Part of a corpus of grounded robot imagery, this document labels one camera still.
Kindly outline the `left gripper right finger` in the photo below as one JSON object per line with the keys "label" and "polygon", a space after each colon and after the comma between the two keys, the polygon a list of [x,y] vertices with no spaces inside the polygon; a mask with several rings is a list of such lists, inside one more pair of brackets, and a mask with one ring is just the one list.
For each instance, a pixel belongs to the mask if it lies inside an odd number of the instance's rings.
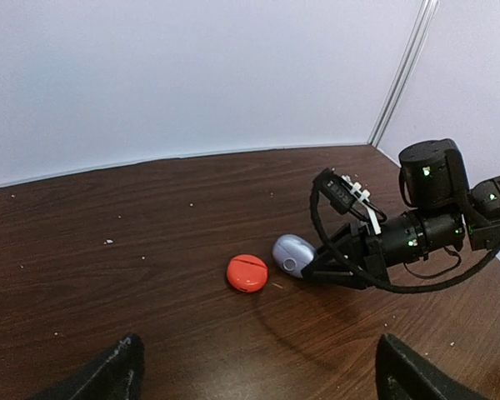
{"label": "left gripper right finger", "polygon": [[377,397],[386,400],[484,399],[392,334],[383,334],[377,343],[376,389]]}

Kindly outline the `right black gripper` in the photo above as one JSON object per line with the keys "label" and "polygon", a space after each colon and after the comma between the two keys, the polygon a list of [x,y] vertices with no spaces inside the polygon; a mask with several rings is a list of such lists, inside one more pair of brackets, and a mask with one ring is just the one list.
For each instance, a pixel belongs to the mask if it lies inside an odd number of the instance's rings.
{"label": "right black gripper", "polygon": [[[389,284],[387,265],[379,239],[372,235],[367,225],[350,222],[342,225],[331,237],[334,247],[373,279]],[[315,260],[301,271],[302,278],[318,284],[338,285],[345,288],[365,288],[365,282],[346,267],[333,262],[335,256],[322,244]]]}

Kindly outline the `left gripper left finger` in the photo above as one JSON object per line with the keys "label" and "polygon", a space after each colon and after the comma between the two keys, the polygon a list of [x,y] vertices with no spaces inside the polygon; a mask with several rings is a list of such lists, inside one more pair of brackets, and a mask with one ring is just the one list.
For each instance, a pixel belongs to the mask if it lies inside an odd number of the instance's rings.
{"label": "left gripper left finger", "polygon": [[142,339],[136,333],[129,333],[71,376],[30,398],[140,399],[143,397],[144,352]]}

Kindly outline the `grey oval puck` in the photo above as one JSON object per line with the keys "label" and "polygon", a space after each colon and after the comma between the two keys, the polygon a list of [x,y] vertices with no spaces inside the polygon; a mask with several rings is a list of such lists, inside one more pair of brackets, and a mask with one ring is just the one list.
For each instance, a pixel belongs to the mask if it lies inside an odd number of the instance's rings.
{"label": "grey oval puck", "polygon": [[302,270],[315,258],[316,248],[303,238],[284,234],[272,246],[272,258],[278,267],[295,278],[303,278]]}

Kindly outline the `red earbud charging case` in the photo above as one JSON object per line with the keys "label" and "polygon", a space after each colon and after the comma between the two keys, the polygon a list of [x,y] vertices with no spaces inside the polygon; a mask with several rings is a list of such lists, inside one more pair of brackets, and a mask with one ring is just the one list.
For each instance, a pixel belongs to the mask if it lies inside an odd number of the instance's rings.
{"label": "red earbud charging case", "polygon": [[232,257],[227,265],[228,283],[242,293],[256,293],[268,281],[268,266],[259,257],[240,254]]}

